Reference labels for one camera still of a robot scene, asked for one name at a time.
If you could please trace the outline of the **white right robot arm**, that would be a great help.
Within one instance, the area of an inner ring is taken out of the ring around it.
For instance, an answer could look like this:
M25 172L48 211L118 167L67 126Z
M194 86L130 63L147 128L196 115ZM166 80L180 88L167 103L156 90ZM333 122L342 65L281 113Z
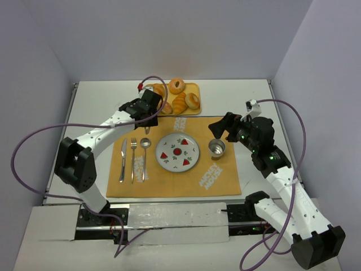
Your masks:
M274 144L273 121L266 117L242 117L233 113L209 125L216 139L228 132L228 142L240 142L250 152L254 166L276 190L291 217L263 191L246 197L254 215L266 220L290 244L296 262L304 269L313 268L338 255L346 234L332 226L297 180L285 153Z

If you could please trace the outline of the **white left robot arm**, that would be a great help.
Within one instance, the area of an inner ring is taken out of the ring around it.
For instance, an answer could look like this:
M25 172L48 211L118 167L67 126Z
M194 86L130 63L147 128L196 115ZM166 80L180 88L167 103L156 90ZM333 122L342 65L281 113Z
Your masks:
M83 203L95 213L105 214L109 201L95 184L96 158L125 134L137 129L158 125L158 106L163 98L150 88L140 91L139 98L127 102L105 122L75 139L64 138L58 149L55 174L71 186Z

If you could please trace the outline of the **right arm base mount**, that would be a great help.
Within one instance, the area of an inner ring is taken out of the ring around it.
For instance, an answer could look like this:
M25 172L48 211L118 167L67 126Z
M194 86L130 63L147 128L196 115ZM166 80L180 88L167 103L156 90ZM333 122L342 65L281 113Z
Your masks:
M229 236L262 235L267 229L273 233L274 229L264 219L251 213L246 204L228 204L221 210L228 217Z

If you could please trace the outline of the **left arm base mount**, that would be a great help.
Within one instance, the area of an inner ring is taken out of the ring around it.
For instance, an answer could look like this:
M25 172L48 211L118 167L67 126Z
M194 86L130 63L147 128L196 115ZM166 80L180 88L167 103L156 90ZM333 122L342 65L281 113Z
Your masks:
M90 213L84 207L78 211L75 241L113 241L121 240L121 224L113 217L101 217Z

